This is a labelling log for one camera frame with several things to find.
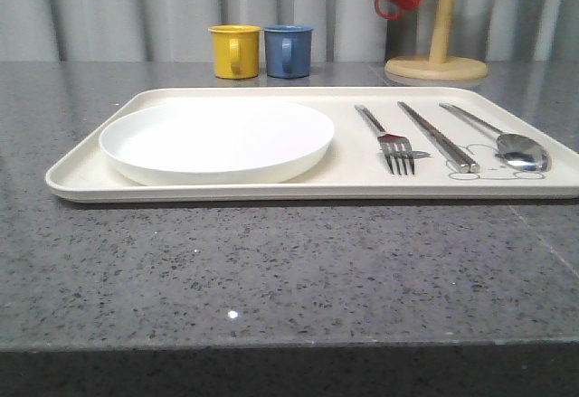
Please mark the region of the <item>cream rabbit print tray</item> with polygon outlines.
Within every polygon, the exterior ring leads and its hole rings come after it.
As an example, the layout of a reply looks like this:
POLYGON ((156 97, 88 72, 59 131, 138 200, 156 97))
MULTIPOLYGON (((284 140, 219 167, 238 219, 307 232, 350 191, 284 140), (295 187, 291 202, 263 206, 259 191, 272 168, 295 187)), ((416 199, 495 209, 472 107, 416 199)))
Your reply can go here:
POLYGON ((445 87, 175 88, 144 91, 83 139, 46 173, 52 192, 77 203, 394 198, 574 198, 578 155, 479 94, 445 87), (202 98, 284 100, 328 116, 335 135, 305 173, 276 184, 144 185, 120 173, 100 149, 117 119, 171 101, 202 98), (439 106, 450 102, 491 124, 533 138, 553 159, 545 173, 514 170, 492 140, 439 106), (415 175, 391 175, 376 134, 356 111, 366 106, 387 133, 407 137, 415 175))

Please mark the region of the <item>blue mug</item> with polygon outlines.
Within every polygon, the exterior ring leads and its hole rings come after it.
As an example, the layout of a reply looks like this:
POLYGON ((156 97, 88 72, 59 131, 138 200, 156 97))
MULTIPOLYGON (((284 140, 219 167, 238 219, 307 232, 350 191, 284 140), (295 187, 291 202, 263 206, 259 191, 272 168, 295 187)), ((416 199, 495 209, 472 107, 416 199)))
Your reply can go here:
POLYGON ((267 75, 297 79, 310 74, 313 27, 274 24, 263 28, 267 75))

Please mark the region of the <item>yellow mug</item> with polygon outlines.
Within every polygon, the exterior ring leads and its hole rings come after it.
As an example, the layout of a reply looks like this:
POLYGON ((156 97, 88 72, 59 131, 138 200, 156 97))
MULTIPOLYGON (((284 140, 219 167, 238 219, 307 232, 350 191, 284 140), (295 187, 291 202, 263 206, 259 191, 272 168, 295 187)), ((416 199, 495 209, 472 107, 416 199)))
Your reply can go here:
POLYGON ((260 32, 255 25, 225 24, 208 29, 214 49, 214 74, 244 80, 260 73, 260 32))

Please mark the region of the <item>wooden mug tree stand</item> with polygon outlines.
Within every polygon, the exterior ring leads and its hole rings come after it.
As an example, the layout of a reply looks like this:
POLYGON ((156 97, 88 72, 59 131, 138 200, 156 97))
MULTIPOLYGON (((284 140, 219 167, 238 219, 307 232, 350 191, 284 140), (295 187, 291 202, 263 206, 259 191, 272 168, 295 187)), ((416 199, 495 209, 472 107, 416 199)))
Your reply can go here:
POLYGON ((428 55, 399 56, 388 60, 384 70, 417 80, 478 80, 488 74, 488 66, 471 58, 449 55, 455 0, 438 0, 428 55))

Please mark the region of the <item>silver metal fork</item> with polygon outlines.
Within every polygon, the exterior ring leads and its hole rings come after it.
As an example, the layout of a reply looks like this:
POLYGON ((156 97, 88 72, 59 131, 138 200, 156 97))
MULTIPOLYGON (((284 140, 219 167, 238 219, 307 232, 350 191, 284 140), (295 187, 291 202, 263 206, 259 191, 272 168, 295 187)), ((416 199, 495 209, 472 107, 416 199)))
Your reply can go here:
POLYGON ((355 109, 376 134, 391 175, 415 175, 413 148, 409 139, 387 133, 384 126, 366 106, 355 105, 355 109))

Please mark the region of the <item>silver metal spoon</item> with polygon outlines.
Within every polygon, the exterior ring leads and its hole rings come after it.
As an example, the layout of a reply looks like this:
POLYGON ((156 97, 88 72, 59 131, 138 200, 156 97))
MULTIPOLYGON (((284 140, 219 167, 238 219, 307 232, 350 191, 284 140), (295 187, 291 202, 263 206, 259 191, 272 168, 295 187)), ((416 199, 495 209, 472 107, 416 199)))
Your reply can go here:
POLYGON ((493 132, 496 135, 497 157, 507 165, 519 171, 528 172, 546 172, 551 168, 550 155, 534 139, 516 133, 504 132, 454 104, 441 102, 439 106, 463 120, 474 122, 493 132))

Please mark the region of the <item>white round plate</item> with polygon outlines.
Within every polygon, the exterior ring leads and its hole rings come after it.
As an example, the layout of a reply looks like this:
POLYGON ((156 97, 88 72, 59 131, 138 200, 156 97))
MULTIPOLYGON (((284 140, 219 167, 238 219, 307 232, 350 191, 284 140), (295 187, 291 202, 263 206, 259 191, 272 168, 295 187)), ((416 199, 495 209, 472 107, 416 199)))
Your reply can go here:
POLYGON ((128 114, 99 144, 139 184, 276 184, 316 165, 334 135, 328 116, 298 103, 202 98, 128 114))

